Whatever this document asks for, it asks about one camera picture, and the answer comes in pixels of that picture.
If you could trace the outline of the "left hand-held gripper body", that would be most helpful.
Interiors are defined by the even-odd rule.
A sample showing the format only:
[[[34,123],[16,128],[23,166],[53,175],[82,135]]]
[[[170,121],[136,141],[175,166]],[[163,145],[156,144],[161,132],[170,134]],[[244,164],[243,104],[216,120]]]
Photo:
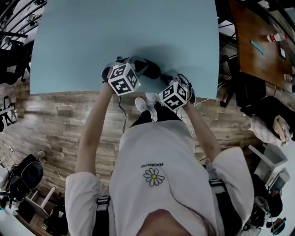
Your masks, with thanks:
[[[135,92],[141,83],[133,68],[130,63],[109,64],[101,74],[103,82],[108,83],[118,96]]]

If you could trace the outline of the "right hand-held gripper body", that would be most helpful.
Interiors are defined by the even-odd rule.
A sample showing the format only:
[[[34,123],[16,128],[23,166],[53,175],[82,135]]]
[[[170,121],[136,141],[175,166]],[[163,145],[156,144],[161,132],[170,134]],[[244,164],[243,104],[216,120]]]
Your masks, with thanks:
[[[190,83],[173,81],[158,96],[162,105],[168,107],[171,111],[176,111],[188,102],[195,102],[194,90]]]

